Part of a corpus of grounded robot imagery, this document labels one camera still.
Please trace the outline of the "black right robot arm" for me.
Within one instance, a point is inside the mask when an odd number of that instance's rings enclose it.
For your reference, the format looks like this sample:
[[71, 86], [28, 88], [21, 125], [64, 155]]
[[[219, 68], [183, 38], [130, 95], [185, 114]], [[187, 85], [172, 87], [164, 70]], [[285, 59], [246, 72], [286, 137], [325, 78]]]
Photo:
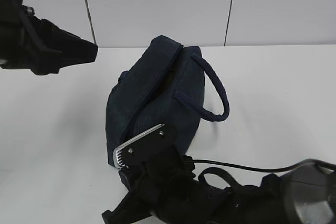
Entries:
[[169, 147], [140, 166], [119, 171], [128, 193], [105, 223], [135, 223], [155, 216], [164, 223], [335, 223], [335, 165], [307, 159], [272, 169], [259, 186], [242, 185], [210, 162]]

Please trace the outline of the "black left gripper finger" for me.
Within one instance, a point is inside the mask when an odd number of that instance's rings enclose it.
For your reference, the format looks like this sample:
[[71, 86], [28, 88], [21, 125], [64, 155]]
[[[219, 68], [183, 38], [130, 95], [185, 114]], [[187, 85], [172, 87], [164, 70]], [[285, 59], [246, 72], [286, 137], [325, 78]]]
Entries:
[[95, 62], [98, 46], [42, 19], [41, 40], [53, 51], [44, 58], [43, 73], [58, 73], [61, 68]]

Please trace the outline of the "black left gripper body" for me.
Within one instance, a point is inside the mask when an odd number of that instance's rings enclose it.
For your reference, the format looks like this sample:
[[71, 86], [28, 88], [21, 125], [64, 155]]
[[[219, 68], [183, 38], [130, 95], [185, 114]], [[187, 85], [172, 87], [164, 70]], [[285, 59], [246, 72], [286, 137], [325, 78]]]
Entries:
[[1, 0], [1, 68], [42, 74], [42, 43], [29, 17], [34, 9], [23, 0]]

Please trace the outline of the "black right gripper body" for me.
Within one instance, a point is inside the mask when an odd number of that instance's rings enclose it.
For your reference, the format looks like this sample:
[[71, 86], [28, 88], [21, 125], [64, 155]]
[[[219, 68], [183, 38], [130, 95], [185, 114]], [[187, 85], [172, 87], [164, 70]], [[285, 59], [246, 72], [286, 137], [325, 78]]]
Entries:
[[102, 213], [104, 222], [135, 223], [156, 216], [164, 223], [207, 223], [228, 193], [196, 181], [193, 169], [174, 146], [139, 166], [120, 169], [128, 193], [114, 211]]

